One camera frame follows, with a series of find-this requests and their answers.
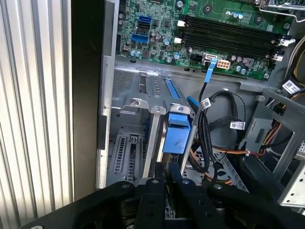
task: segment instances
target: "metal panel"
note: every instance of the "metal panel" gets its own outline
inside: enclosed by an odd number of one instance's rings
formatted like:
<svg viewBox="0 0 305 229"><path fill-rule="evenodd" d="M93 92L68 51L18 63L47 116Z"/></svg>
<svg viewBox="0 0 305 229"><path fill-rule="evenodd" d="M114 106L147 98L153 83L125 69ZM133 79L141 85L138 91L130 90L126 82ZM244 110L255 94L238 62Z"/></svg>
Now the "metal panel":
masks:
<svg viewBox="0 0 305 229"><path fill-rule="evenodd" d="M305 161L296 169L278 202L282 206L303 208L305 206Z"/></svg>
<svg viewBox="0 0 305 229"><path fill-rule="evenodd" d="M0 0L0 228L74 200L69 0Z"/></svg>

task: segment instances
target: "sata port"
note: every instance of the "sata port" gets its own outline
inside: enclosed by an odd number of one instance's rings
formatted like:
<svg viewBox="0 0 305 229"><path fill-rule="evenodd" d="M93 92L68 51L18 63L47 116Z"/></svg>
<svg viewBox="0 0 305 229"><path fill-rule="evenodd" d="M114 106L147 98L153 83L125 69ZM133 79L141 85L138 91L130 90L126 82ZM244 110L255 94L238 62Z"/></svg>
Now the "sata port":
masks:
<svg viewBox="0 0 305 229"><path fill-rule="evenodd" d="M142 30L149 30L151 27L152 18L146 16L139 16L138 27Z"/></svg>
<svg viewBox="0 0 305 229"><path fill-rule="evenodd" d="M148 36L139 35L139 34L132 34L132 41L133 42L148 43Z"/></svg>

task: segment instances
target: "capacitor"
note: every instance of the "capacitor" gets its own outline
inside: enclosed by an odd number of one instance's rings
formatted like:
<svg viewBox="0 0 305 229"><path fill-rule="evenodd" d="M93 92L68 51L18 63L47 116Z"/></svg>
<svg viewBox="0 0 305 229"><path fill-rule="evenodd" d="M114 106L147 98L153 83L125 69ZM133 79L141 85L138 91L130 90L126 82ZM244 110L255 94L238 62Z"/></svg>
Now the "capacitor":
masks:
<svg viewBox="0 0 305 229"><path fill-rule="evenodd" d="M140 52L140 51L137 51L137 52L135 53L135 56L136 56L136 57L140 57L140 56L141 56L141 52Z"/></svg>
<svg viewBox="0 0 305 229"><path fill-rule="evenodd" d="M182 1L177 1L176 6L178 9L181 9L183 7L183 2Z"/></svg>
<svg viewBox="0 0 305 229"><path fill-rule="evenodd" d="M242 74L242 75L245 75L246 74L246 69L245 68L243 68L241 71L240 71L240 73Z"/></svg>
<svg viewBox="0 0 305 229"><path fill-rule="evenodd" d="M171 63L172 62L172 58L169 56L166 58L166 62Z"/></svg>
<svg viewBox="0 0 305 229"><path fill-rule="evenodd" d="M169 41L168 39L165 39L165 40L163 41L163 44L169 45L169 44L170 44L170 41Z"/></svg>
<svg viewBox="0 0 305 229"><path fill-rule="evenodd" d="M178 52L175 52L175 53L173 54L173 58L174 58L175 60L178 60L178 59L180 58L180 54L179 54Z"/></svg>
<svg viewBox="0 0 305 229"><path fill-rule="evenodd" d="M188 46L188 47L186 48L186 50L188 51L188 53L192 53L192 52L193 52L193 48L192 48L191 46Z"/></svg>

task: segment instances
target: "blue plastic latch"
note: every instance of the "blue plastic latch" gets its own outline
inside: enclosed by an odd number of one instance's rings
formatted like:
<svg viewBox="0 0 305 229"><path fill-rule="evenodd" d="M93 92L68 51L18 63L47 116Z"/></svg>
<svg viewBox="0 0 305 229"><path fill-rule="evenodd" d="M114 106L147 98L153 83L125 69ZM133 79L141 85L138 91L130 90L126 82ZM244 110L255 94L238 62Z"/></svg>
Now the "blue plastic latch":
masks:
<svg viewBox="0 0 305 229"><path fill-rule="evenodd" d="M166 82L166 85L168 87L168 90L170 91L170 93L172 95L172 98L179 99L180 97L179 97L172 81L170 79L165 79L165 82Z"/></svg>
<svg viewBox="0 0 305 229"><path fill-rule="evenodd" d="M191 127L186 114L169 113L163 152L183 154L190 130Z"/></svg>
<svg viewBox="0 0 305 229"><path fill-rule="evenodd" d="M199 107L198 102L193 97L191 97L191 96L188 96L186 98L186 100L189 102L189 105L191 106L191 108L193 109L193 111L196 114L197 111L198 111L198 107Z"/></svg>
<svg viewBox="0 0 305 229"><path fill-rule="evenodd" d="M208 83L210 81L216 63L217 63L217 59L212 58L208 71L205 74L205 79L204 79L205 83Z"/></svg>

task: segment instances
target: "white label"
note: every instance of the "white label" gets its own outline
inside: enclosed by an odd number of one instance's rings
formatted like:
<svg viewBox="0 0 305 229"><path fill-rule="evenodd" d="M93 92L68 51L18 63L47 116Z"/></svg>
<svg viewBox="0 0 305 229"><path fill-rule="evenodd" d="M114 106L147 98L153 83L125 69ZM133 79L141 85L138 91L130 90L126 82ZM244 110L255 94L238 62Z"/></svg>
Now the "white label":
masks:
<svg viewBox="0 0 305 229"><path fill-rule="evenodd" d="M209 98L206 98L200 102L200 107L202 110L205 110L206 108L208 108L210 106L211 106L211 102L210 102Z"/></svg>
<svg viewBox="0 0 305 229"><path fill-rule="evenodd" d="M282 61L283 57L282 56L277 56L276 61Z"/></svg>
<svg viewBox="0 0 305 229"><path fill-rule="evenodd" d="M286 83L283 84L283 88L289 92L289 94L296 93L300 90L291 80L288 80Z"/></svg>
<svg viewBox="0 0 305 229"><path fill-rule="evenodd" d="M245 122L231 122L230 128L235 130L244 130Z"/></svg>

